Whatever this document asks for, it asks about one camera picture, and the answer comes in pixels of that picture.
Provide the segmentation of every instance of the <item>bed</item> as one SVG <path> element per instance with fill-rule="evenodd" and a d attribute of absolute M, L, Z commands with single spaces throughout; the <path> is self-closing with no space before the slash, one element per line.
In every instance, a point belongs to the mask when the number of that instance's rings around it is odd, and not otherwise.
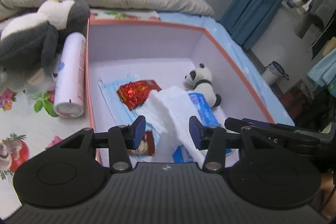
<path fill-rule="evenodd" d="M 37 8 L 45 0 L 0 0 L 0 20 L 6 19 L 24 8 Z M 134 8 L 159 11 L 162 21 L 205 27 L 217 39 L 242 70 L 253 88 L 260 95 L 275 122 L 294 125 L 293 121 L 273 94 L 269 86 L 247 58 L 242 49 L 231 39 L 222 25 L 211 15 L 213 11 L 204 0 L 86 0 L 91 7 Z M 90 125 L 88 114 L 78 119 L 53 117 L 47 108 L 36 108 L 36 102 L 52 102 L 52 93 L 43 93 L 34 102 L 29 102 L 24 93 L 23 73 L 9 73 L 8 81 L 0 83 L 0 93 L 8 101 L 1 104 L 0 140 L 19 140 L 23 145 L 22 161 L 41 153 L 81 128 Z M 20 202 L 11 184 L 15 169 L 0 170 L 0 218 L 13 213 Z"/>

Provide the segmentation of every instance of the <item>white cylindrical bottle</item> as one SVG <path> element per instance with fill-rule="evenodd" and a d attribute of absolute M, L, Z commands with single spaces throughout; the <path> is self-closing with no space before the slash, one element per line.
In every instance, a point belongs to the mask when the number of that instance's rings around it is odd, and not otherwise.
<path fill-rule="evenodd" d="M 77 118 L 84 113 L 84 67 L 86 39 L 71 33 L 65 40 L 55 90 L 54 111 Z"/>

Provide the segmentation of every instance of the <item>candy wrapper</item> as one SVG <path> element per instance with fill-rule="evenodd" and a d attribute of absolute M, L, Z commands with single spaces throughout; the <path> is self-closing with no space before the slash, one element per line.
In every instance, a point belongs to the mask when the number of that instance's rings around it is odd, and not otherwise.
<path fill-rule="evenodd" d="M 132 110 L 132 108 L 142 104 L 152 90 L 160 91 L 161 88 L 154 80 L 142 80 L 121 85 L 117 93 L 128 109 Z"/>
<path fill-rule="evenodd" d="M 133 154 L 136 155 L 147 155 L 152 156 L 155 153 L 155 144 L 152 131 L 146 131 L 143 136 L 139 148 L 136 150 L 131 150 Z"/>

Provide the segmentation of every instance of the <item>stuffed animal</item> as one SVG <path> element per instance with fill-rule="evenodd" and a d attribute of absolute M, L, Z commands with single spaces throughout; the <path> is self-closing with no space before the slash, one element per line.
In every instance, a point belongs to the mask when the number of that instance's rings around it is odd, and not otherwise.
<path fill-rule="evenodd" d="M 47 0 L 36 13 L 14 18 L 0 35 L 0 66 L 48 67 L 72 32 L 83 32 L 90 16 L 84 0 Z"/>
<path fill-rule="evenodd" d="M 193 92 L 204 95 L 204 98 L 210 107 L 216 107 L 221 104 L 221 96 L 215 94 L 212 88 L 211 71 L 205 67 L 203 63 L 186 75 L 185 81 L 194 87 Z"/>

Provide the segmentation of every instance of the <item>blue curtain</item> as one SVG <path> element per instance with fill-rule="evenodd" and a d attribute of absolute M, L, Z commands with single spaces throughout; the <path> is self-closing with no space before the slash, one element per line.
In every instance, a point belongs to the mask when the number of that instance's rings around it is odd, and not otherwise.
<path fill-rule="evenodd" d="M 261 37 L 282 0 L 233 0 L 220 20 L 232 39 L 245 49 Z"/>

